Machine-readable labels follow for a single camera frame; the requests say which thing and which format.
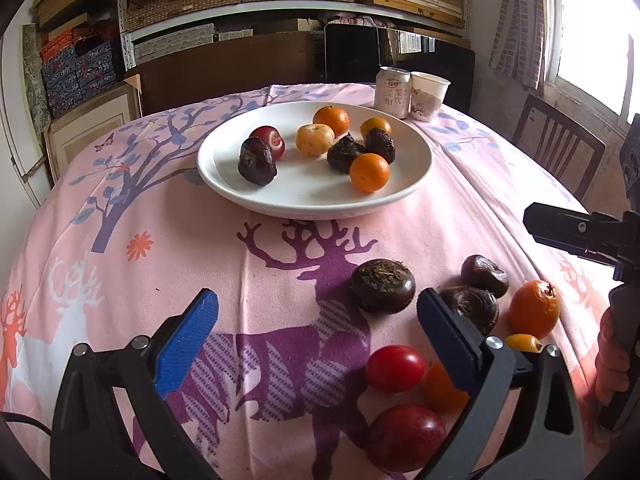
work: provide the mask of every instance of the table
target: table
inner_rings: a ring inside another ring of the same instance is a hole
[[[508,335],[504,313],[521,284],[540,278],[560,291],[561,321],[545,343],[561,348],[571,372],[592,466],[606,446],[594,424],[593,363],[612,270],[536,244],[521,222],[532,202],[584,210],[580,204],[506,140],[448,107],[431,124],[414,123],[433,150],[424,186],[369,216],[268,218],[202,185],[195,153],[216,126],[293,100],[370,105],[373,89],[271,86],[228,95],[126,124],[73,160],[36,215],[2,297],[4,409],[51,424],[76,343],[121,348],[208,287],[220,299],[218,323],[167,401],[219,475],[383,479],[360,449],[367,426],[419,392],[367,389],[363,366],[391,343],[409,344],[430,363],[434,353],[414,305],[370,317],[352,305],[345,280],[359,263],[383,257],[404,261],[418,290],[438,289],[458,284],[464,258],[479,253],[511,281],[495,335]],[[136,449],[152,463],[127,399],[117,396]],[[46,467],[48,439],[28,427],[16,433]]]

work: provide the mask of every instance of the black cable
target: black cable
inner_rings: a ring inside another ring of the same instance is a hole
[[[27,415],[22,415],[21,413],[12,412],[0,412],[0,415],[2,415],[2,418],[4,418],[4,420],[7,422],[20,422],[21,424],[29,424],[30,426],[35,426],[39,430],[44,431],[46,434],[51,436],[51,430],[35,418],[31,418]]]

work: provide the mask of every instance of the white plate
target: white plate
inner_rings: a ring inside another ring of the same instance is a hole
[[[418,130],[382,112],[339,104],[350,117],[350,133],[362,142],[360,125],[371,117],[391,124],[396,160],[391,178],[381,190],[367,194],[357,190],[348,175],[337,173],[323,155],[302,155],[296,148],[296,130],[310,124],[320,108],[336,103],[301,101],[257,108],[228,120],[207,137],[198,150],[198,170],[217,193],[247,209],[281,218],[331,220],[364,215],[414,192],[431,167],[431,150]],[[242,142],[258,126],[274,126],[284,138],[286,150],[277,161],[278,174],[270,184],[256,186],[238,173]]]

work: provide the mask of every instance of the purple deer print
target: purple deer print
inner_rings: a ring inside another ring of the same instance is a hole
[[[238,238],[268,268],[302,270],[299,280],[315,280],[318,318],[307,326],[261,334],[212,332],[180,390],[169,394],[167,402],[181,424],[191,419],[198,422],[196,445],[209,456],[215,455],[220,442],[220,425],[230,420],[233,399],[237,399],[235,410],[255,401],[257,410],[251,417],[255,420],[289,420],[309,413],[316,444],[312,476],[328,480],[340,434],[363,449],[369,428],[358,398],[367,388],[364,367],[370,355],[370,330],[350,300],[348,279],[356,265],[346,256],[367,253],[377,240],[362,245],[358,227],[349,238],[348,229],[337,221],[331,221],[327,238],[312,221],[288,221],[283,227],[292,228],[293,236],[285,230],[282,240],[296,252],[296,260],[289,263],[256,245],[254,235],[260,224],[244,227],[246,234],[238,233]],[[307,256],[313,241],[324,251],[322,256]],[[247,378],[258,372],[259,381],[246,391]],[[134,446],[140,450],[143,443],[135,424]],[[217,464],[215,459],[209,461]],[[404,480],[402,474],[390,476]]]

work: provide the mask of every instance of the wooden chair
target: wooden chair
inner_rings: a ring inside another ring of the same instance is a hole
[[[557,110],[552,105],[545,103],[535,95],[529,94],[524,103],[524,108],[522,109],[522,115],[518,121],[518,126],[516,126],[516,131],[513,134],[513,140],[511,141],[515,146],[518,145],[518,141],[522,136],[524,127],[526,126],[529,115],[533,109],[546,115],[545,126],[542,129],[540,142],[538,143],[536,155],[533,159],[554,177],[557,179],[562,177],[564,170],[566,170],[566,167],[569,165],[569,161],[571,161],[574,156],[575,150],[578,148],[578,144],[580,144],[580,142],[584,142],[593,150],[591,160],[589,161],[586,170],[584,170],[584,175],[580,180],[580,184],[578,184],[578,187],[574,192],[574,196],[578,200],[582,200],[584,194],[587,192],[589,184],[593,180],[596,170],[598,169],[600,160],[602,159],[605,148],[604,142],[593,135],[589,130],[580,126],[580,124],[575,122],[573,119],[564,115],[560,110]],[[547,138],[546,134],[551,123],[551,132]],[[556,137],[558,124],[561,129],[560,134]]]

